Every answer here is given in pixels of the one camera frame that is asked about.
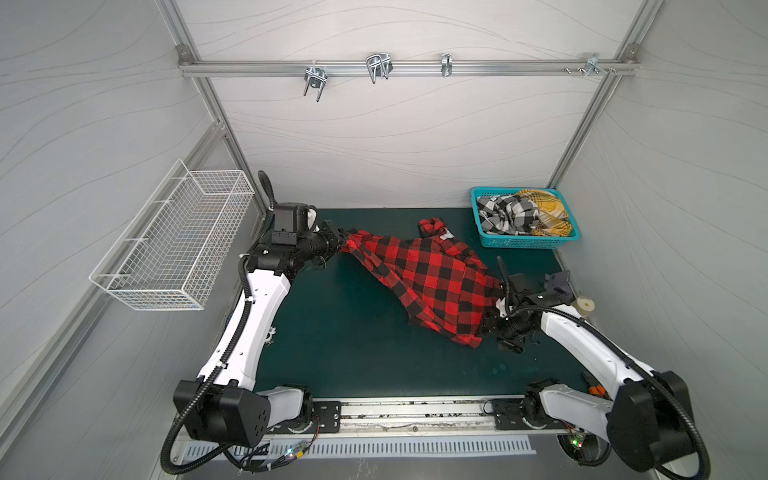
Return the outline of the red black plaid shirt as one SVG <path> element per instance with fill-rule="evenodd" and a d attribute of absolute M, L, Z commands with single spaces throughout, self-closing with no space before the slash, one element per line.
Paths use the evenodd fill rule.
<path fill-rule="evenodd" d="M 501 281 L 441 218 L 424 219 L 419 229 L 412 240 L 353 229 L 342 251 L 397 297 L 410 323 L 476 348 L 502 297 Z"/>

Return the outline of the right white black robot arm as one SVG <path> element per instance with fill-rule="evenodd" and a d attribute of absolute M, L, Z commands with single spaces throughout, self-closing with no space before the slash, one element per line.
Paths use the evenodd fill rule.
<path fill-rule="evenodd" d="M 546 335 L 585 367 L 587 378 L 601 389 L 592 394 L 555 379 L 535 382 L 520 402 L 520 419 L 534 430 L 562 424 L 572 449 L 592 435 L 632 470 L 654 470 L 668 479 L 678 476 L 670 463 L 693 455 L 698 461 L 694 478 L 710 478 L 712 462 L 685 381 L 627 353 L 575 307 L 527 292 L 524 276 L 510 275 L 502 260 L 497 264 L 503 295 L 486 317 L 489 332 L 516 353 L 537 333 Z"/>

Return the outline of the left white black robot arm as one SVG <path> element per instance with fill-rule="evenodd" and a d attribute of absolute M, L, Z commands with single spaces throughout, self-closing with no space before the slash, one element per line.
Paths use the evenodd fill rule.
<path fill-rule="evenodd" d="M 257 370 L 297 275 L 310 263 L 326 264 L 347 235 L 330 221 L 319 222 L 312 205 L 278 202 L 265 171 L 258 180 L 267 197 L 265 231 L 239 259 L 240 295 L 214 352 L 195 379 L 181 381 L 174 391 L 177 414 L 159 458 L 168 475 L 189 473 L 220 455 L 242 472 L 270 472 L 313 444 L 304 440 L 258 462 L 259 445 L 271 428 L 320 431 L 309 388 L 282 385 L 258 392 Z"/>

